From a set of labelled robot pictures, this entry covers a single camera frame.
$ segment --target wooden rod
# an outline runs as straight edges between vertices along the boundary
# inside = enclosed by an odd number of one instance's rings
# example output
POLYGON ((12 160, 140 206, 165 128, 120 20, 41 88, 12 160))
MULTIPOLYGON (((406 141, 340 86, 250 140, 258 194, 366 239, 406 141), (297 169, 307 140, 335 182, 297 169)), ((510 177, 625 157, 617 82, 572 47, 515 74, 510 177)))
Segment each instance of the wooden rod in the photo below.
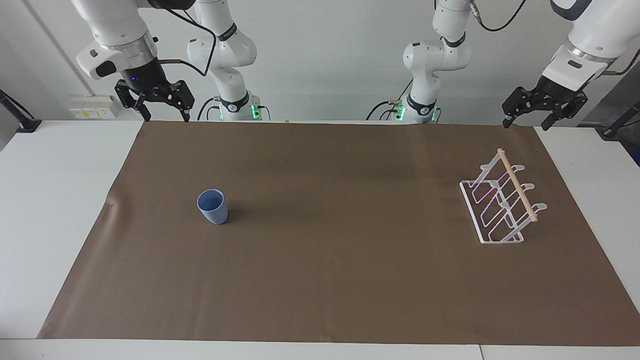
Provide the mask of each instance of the wooden rod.
POLYGON ((518 180, 518 178, 516 176, 516 173, 513 172, 513 168, 511 167, 511 163, 507 159, 507 156, 506 156, 504 150, 498 149, 498 154, 500 154, 500 159, 502 160, 502 163, 504 164, 504 167, 507 168, 507 172, 509 173, 509 177, 511 178, 511 182, 516 187, 516 191, 518 192, 518 196, 520 196, 520 198, 522 199, 522 204, 524 205, 524 208, 527 210, 527 213, 529 214, 529 217, 531 218, 531 221, 532 222, 538 222, 538 215, 536 214, 535 211, 533 211, 533 208, 531 207, 531 203, 529 202, 529 198, 524 193, 524 190, 522 189, 522 185, 520 184, 520 181, 518 180))

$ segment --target cable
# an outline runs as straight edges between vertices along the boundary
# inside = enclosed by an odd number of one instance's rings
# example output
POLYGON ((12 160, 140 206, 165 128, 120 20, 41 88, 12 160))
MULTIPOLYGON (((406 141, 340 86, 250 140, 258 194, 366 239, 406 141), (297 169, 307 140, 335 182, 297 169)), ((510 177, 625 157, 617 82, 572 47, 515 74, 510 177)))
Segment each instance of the cable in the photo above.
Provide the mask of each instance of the cable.
POLYGON ((9 94, 7 94, 6 92, 4 93, 4 96, 6 96, 7 99, 9 99, 9 101, 11 101, 14 105, 16 105, 17 107, 19 107, 22 111, 24 111, 27 115, 29 115, 32 119, 35 119, 35 117, 29 112, 29 110, 27 110, 21 103, 18 102, 18 100, 14 99, 13 97, 11 97, 9 94))
POLYGON ((484 25, 482 18, 480 17, 480 13, 477 10, 477 5, 475 3, 475 1, 470 1, 470 5, 472 7, 472 13, 474 14, 474 17, 476 17, 476 19, 478 20, 478 23, 480 24, 480 26, 482 26, 483 29, 487 30, 487 31, 491 31, 491 32, 496 32, 496 31, 500 31, 504 28, 506 28, 507 26, 509 26, 513 20, 516 18, 516 16, 518 16, 518 13, 520 13, 520 10, 522 10, 522 7, 524 6, 524 3, 526 3, 527 0, 522 0, 522 2, 520 3, 520 6, 518 6, 518 9, 516 10, 515 13, 513 13, 513 15, 511 16, 511 18, 509 19, 509 21, 507 21, 507 23, 505 25, 502 25, 499 28, 496 29, 492 29, 492 28, 488 28, 487 26, 484 25))
POLYGON ((619 127, 619 129, 622 129, 623 127, 629 127, 629 126, 636 125, 636 124, 637 124, 637 123, 639 123, 639 122, 640 122, 640 120, 636 120, 636 121, 631 122, 631 123, 629 123, 629 124, 627 124, 627 125, 620 126, 620 127, 619 127))
POLYGON ((385 112, 382 113, 382 115, 380 115, 380 119, 378 119, 379 121, 382 121, 382 117, 385 116, 385 114, 387 114, 387 120, 389 119, 389 116, 391 116, 391 113, 397 112, 394 109, 389 109, 385 112))
POLYGON ((184 12, 185 15, 187 15, 187 17, 189 18, 189 20, 196 22, 196 20, 193 20, 193 18, 191 17, 191 15, 189 15, 189 13, 187 12, 187 10, 183 10, 182 12, 184 12))
MULTIPOLYGON (((402 91, 402 93, 398 97, 398 101, 402 100, 402 96, 404 96, 404 93, 406 93, 406 91, 409 90, 409 86, 411 86, 411 84, 413 84, 413 79, 411 79, 411 81, 409 81, 409 83, 406 85, 406 88, 404 88, 404 90, 402 91)), ((391 116, 391 113, 387 114, 387 118, 385 120, 389 120, 389 116, 391 116)))
POLYGON ((207 121, 209 121, 209 111, 211 111, 211 109, 218 109, 220 110, 220 107, 217 105, 211 106, 210 108, 207 109, 207 121))
POLYGON ((435 111, 440 110, 440 113, 438 114, 438 118, 436 119, 436 124, 440 121, 440 117, 442 116, 442 108, 436 108, 435 111))
POLYGON ((204 108, 205 108, 205 107, 206 107, 210 102, 215 101, 215 100, 216 100, 216 98, 215 98, 215 97, 212 97, 212 98, 210 98, 210 99, 208 99, 208 100, 206 100, 206 101, 204 102, 204 104, 203 104, 203 105, 202 105, 202 107, 200 108, 200 112, 198 113, 198 118, 197 118, 197 120, 196 120, 196 121, 200 121, 200 117, 202 116, 202 113, 204 112, 204 108))
POLYGON ((269 111, 269 108, 264 106, 264 105, 260 105, 258 106, 258 109, 267 109, 267 114, 269 115, 269 121, 271 121, 271 112, 269 111))
POLYGON ((194 25, 197 28, 200 28, 200 29, 210 33, 213 36, 213 45, 211 46, 211 52, 209 53, 209 60, 207 61, 207 67, 204 69, 204 71, 200 71, 200 69, 195 67, 193 64, 188 63, 188 62, 186 62, 184 60, 179 60, 179 59, 159 60, 158 63, 160 63, 160 64, 177 64, 177 63, 179 63, 179 64, 187 65, 188 67, 192 68, 193 70, 196 70, 200 75, 206 76, 207 73, 209 72, 209 68, 211 67, 211 60, 213 59, 213 51, 215 50, 216 44, 218 43, 218 37, 216 36, 216 34, 213 31, 205 28, 204 26, 198 24, 197 22, 189 20, 189 19, 185 18, 184 16, 180 15, 179 13, 177 13, 177 12, 175 12, 175 11, 169 9, 169 8, 163 8, 163 9, 168 11, 173 16, 178 17, 182 21, 185 21, 185 22, 187 22, 187 23, 189 23, 191 25, 194 25))
POLYGON ((373 113, 376 112, 376 110, 380 108, 380 106, 384 106, 384 105, 391 105, 390 101, 383 101, 378 105, 374 106, 373 110, 371 110, 371 112, 367 115, 367 119, 365 121, 369 121, 369 119, 371 118, 371 115, 373 115, 373 113))
POLYGON ((631 70, 631 67, 636 62, 636 60, 638 60, 638 56, 640 56, 640 49, 638 49, 638 51, 636 52, 636 55, 634 55, 634 58, 631 59, 631 62, 629 63, 629 65, 627 65, 627 68, 625 70, 622 70, 621 72, 605 71, 602 74, 603 75, 613 75, 613 76, 615 76, 615 75, 624 75, 624 74, 628 73, 629 70, 631 70))

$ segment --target table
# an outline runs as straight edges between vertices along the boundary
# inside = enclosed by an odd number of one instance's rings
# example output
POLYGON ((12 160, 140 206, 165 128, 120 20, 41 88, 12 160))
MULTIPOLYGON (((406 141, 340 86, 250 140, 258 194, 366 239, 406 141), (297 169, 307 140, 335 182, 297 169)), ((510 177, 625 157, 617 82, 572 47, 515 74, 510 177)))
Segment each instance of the table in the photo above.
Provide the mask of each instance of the table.
MULTIPOLYGON (((33 339, 136 137, 138 121, 49 121, 0 152, 0 338, 33 339)), ((537 132, 636 307, 640 168, 591 129, 537 132)), ((640 348, 0 340, 0 356, 72 359, 637 359, 640 348)))

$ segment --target white robotic arm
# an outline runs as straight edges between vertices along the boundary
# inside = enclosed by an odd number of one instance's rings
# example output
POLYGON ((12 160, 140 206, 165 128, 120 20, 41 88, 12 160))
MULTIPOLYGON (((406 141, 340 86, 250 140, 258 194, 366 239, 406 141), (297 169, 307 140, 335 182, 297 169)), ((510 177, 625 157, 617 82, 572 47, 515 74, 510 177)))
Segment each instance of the white robotic arm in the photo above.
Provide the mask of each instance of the white robotic arm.
POLYGON ((116 94, 125 108, 140 112, 146 121, 151 114, 145 101, 173 106, 188 121, 193 95, 183 80, 167 80, 157 58, 157 39, 151 37, 138 7, 186 10, 194 1, 71 0, 93 34, 93 42, 76 57, 78 64, 93 79, 121 73, 123 80, 117 82, 116 94))
MULTIPOLYGON (((234 69, 255 62, 258 55, 255 43, 238 29, 228 0, 197 0, 196 12, 201 25, 213 30, 218 38, 209 75, 220 91, 220 119, 260 119, 260 99, 246 89, 242 74, 234 69)), ((196 66, 206 65, 213 41, 211 36, 190 41, 187 53, 196 66)))
POLYGON ((440 40, 415 42, 404 50, 404 66, 413 74, 413 86, 402 99, 400 119, 427 121, 440 91, 440 79, 434 72, 460 70, 469 65, 471 48, 465 43, 465 28, 470 11, 468 0, 439 0, 433 29, 440 40))
POLYGON ((583 89, 600 76, 640 34, 638 0, 551 0, 553 10, 573 22, 573 30, 531 91, 518 87, 502 105, 509 127, 535 110, 552 113, 542 123, 550 128, 570 119, 587 102, 583 89))

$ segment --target power socket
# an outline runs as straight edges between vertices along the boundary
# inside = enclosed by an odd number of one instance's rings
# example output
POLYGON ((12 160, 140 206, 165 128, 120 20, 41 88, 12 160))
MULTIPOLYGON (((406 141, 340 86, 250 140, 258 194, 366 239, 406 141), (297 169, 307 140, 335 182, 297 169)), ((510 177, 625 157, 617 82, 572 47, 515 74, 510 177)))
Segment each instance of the power socket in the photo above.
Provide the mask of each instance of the power socket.
POLYGON ((74 97, 69 108, 75 119, 116 119, 122 106, 113 96, 74 97))

